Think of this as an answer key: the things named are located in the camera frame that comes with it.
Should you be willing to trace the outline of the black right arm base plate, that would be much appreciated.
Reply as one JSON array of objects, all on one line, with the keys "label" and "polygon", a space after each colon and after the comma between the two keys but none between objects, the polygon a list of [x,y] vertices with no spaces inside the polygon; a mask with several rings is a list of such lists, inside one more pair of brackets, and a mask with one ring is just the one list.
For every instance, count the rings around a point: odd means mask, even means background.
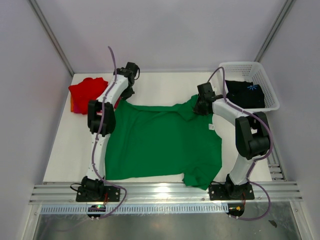
[{"label": "black right arm base plate", "polygon": [[213,181],[208,186],[208,194],[211,201],[255,199],[253,187],[248,182],[242,185],[234,185],[232,182],[222,184]]}]

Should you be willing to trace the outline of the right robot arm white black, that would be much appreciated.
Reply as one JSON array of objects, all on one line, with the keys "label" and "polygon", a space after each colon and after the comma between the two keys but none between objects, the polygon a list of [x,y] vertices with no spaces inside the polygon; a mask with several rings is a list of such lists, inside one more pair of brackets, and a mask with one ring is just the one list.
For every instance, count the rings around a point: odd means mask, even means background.
[{"label": "right robot arm white black", "polygon": [[211,83],[197,86],[198,95],[193,111],[202,116],[215,114],[235,127],[237,159],[226,176],[223,193],[227,199],[240,200],[249,190],[249,178],[256,162],[272,148],[267,116],[263,112],[251,113],[235,106],[223,95],[216,95]]}]

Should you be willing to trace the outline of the green t shirt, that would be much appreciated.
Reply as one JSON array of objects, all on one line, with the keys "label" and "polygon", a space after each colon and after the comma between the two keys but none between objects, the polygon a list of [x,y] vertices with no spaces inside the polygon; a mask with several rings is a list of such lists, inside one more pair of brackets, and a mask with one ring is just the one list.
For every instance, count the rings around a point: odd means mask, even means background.
[{"label": "green t shirt", "polygon": [[172,106],[121,100],[105,153],[107,180],[182,175],[186,186],[208,188],[222,168],[222,139],[213,115],[194,113],[198,97]]}]

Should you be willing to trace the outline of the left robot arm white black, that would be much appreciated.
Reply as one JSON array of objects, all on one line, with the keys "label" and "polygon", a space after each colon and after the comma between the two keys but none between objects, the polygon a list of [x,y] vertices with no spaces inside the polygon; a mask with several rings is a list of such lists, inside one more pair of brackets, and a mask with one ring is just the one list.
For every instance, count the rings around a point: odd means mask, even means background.
[{"label": "left robot arm white black", "polygon": [[88,103],[87,126],[91,133],[91,160],[81,181],[80,196],[99,201],[105,195],[105,155],[107,143],[116,128],[115,106],[119,99],[128,99],[135,93],[133,85],[139,76],[138,65],[128,62],[125,67],[115,70],[111,82],[102,94]]}]

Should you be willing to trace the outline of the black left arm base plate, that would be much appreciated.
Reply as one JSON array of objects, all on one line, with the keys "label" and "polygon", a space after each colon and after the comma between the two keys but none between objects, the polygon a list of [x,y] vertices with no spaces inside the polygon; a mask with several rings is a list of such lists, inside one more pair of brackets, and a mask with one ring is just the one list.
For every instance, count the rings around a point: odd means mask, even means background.
[{"label": "black left arm base plate", "polygon": [[120,189],[114,186],[104,186],[90,190],[80,186],[77,190],[76,202],[119,202]]}]

